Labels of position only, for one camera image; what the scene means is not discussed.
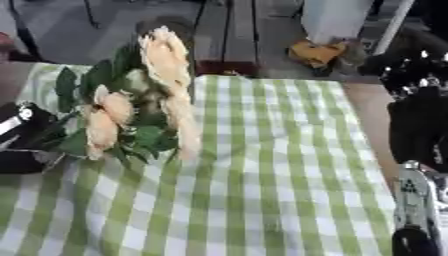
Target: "table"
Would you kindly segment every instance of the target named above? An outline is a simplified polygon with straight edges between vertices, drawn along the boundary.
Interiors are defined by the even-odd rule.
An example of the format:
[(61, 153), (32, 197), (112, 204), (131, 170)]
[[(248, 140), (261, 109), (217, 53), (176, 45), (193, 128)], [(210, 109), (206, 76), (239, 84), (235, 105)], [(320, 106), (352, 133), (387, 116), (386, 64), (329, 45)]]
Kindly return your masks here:
[[(34, 68), (20, 99), (55, 107), (61, 68)], [(390, 255), (393, 199), (344, 90), (199, 77), (200, 157), (132, 170), (113, 159), (67, 162), (2, 177), (0, 252)]]
[[(0, 64), (0, 105), (17, 97), (32, 67), (30, 63)], [(344, 84), (344, 90), (361, 121), (387, 184), (392, 189), (399, 168), (389, 148), (389, 114), (385, 108), (392, 98), (382, 86), (372, 84)]]

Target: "white robot part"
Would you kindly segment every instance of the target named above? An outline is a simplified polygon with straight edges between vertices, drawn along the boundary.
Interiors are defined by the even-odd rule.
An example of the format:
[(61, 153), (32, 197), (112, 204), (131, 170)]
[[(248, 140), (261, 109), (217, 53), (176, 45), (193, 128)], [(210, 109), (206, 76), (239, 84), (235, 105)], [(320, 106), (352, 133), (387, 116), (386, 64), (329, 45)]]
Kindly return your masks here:
[(448, 175), (409, 161), (399, 171), (395, 197), (396, 231), (416, 228), (435, 244), (435, 256), (448, 256)]

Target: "white cabinet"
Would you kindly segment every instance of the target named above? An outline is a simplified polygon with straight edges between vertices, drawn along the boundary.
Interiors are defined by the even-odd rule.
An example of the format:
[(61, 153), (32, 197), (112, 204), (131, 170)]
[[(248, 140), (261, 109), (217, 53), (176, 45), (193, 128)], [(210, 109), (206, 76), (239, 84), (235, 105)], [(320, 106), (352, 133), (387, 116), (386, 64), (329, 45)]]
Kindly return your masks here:
[(305, 0), (302, 25), (309, 39), (327, 44), (332, 38), (356, 38), (373, 0)]

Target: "flower stem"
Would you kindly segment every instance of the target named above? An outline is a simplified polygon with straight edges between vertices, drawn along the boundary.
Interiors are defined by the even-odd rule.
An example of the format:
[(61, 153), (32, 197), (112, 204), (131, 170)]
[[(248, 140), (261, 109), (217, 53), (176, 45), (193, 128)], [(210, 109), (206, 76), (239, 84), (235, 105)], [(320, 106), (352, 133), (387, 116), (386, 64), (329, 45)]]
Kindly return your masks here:
[(60, 129), (61, 126), (65, 125), (70, 119), (76, 117), (79, 114), (79, 111), (73, 111), (70, 114), (64, 116), (60, 120), (51, 124), (47, 129), (43, 132), (32, 138), (28, 143), (24, 145), (24, 148), (33, 148), (36, 147), (40, 142), (44, 141), (44, 139), (55, 132), (57, 129)]

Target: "rose petal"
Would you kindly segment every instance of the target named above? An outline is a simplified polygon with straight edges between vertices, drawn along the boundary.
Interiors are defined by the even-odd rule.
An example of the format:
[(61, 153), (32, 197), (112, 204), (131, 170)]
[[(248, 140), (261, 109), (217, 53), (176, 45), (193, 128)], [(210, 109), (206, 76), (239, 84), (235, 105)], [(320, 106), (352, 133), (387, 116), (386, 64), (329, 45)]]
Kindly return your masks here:
[(100, 160), (104, 155), (104, 151), (95, 145), (87, 145), (87, 156), (92, 161)]
[(92, 157), (98, 150), (105, 151), (117, 142), (118, 127), (104, 110), (92, 112), (86, 127), (87, 144)]
[(107, 95), (109, 95), (109, 89), (107, 89), (105, 85), (101, 84), (95, 90), (93, 102), (95, 102), (95, 104), (100, 105)]
[(188, 52), (174, 32), (164, 26), (155, 29), (151, 37), (140, 38), (139, 43), (149, 77), (168, 88), (189, 86)]
[(118, 92), (107, 95), (102, 106), (110, 118), (121, 126), (127, 125), (134, 113), (129, 97)]
[(181, 159), (193, 157), (201, 148), (201, 140), (190, 101), (182, 97), (170, 97), (162, 106), (170, 126), (178, 130)]

